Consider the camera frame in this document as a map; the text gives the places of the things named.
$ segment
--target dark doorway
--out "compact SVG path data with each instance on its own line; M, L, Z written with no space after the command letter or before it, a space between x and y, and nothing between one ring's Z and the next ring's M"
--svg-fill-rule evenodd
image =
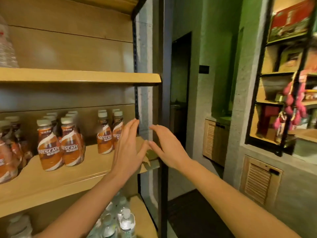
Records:
M191 50L191 32L172 44L170 129L184 148L186 147Z

